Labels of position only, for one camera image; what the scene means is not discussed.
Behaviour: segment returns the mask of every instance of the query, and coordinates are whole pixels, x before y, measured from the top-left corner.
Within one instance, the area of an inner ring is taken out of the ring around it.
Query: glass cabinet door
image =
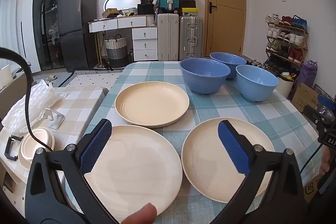
[[[33,25],[41,70],[64,68],[57,0],[33,0]]]

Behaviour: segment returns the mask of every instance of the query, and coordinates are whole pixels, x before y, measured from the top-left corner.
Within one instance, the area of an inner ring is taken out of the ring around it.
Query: slipper
[[[53,80],[56,80],[57,79],[57,76],[56,75],[49,75],[46,80],[47,81],[53,81]]]

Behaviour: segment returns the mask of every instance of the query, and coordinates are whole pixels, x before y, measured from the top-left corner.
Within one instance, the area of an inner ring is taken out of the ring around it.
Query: plastic bag
[[[57,101],[67,96],[66,92],[56,92],[52,84],[49,85],[44,80],[41,80],[31,88],[29,97],[29,121],[31,127],[43,118],[46,107],[52,107]],[[28,131],[25,116],[25,98],[26,95],[18,100],[2,121],[2,125],[10,134]]]

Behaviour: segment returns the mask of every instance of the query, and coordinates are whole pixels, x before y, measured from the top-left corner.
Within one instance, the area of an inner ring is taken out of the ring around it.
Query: blue gripper pad
[[[221,121],[218,125],[218,137],[224,145],[237,171],[247,176],[250,173],[249,157],[236,139],[236,136],[239,136],[238,132],[232,133],[226,125],[226,122],[231,126],[229,121]]]
[[[112,124],[109,120],[97,130],[97,133],[80,156],[80,172],[82,175],[91,172],[100,153],[112,134]]]

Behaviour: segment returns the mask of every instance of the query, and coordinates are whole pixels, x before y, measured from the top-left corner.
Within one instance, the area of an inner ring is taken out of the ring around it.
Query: plaid tablecloth
[[[89,122],[93,115],[96,113],[98,107],[105,98],[107,89],[99,86],[83,86],[83,87],[66,87],[56,88],[58,92],[68,92],[68,95],[58,101],[52,106],[52,109],[62,113],[65,116],[65,120],[59,127],[59,129],[49,128],[55,136],[54,150],[62,150],[68,144],[78,143],[82,138]],[[34,124],[33,128],[48,127],[49,119],[42,119]],[[20,181],[27,183],[29,172],[25,170],[20,162],[8,160],[4,151],[6,148],[9,132],[3,128],[0,132],[0,159],[6,168],[7,172],[18,184]],[[17,155],[20,142],[12,142],[10,155]],[[59,172],[60,180],[62,181],[64,175]]]
[[[251,103],[240,95],[235,81],[227,80],[216,94],[199,95],[191,92],[184,84],[179,62],[137,62],[128,65],[99,107],[86,133],[90,133],[102,118],[110,120],[114,126],[127,124],[116,113],[114,100],[125,88],[144,81],[169,82],[185,90],[189,96],[189,108],[180,120],[155,129],[172,143],[179,155],[189,131],[199,123],[216,117],[233,117],[256,125],[272,141],[276,152],[293,149],[299,167],[318,146],[315,130],[291,102],[277,91],[264,102]],[[319,161],[320,154],[314,157],[303,172],[304,184],[318,171]],[[249,211],[258,206],[262,196],[254,199]],[[212,201],[197,192],[184,175],[177,198],[157,217],[156,223],[209,224],[224,206],[224,203]]]

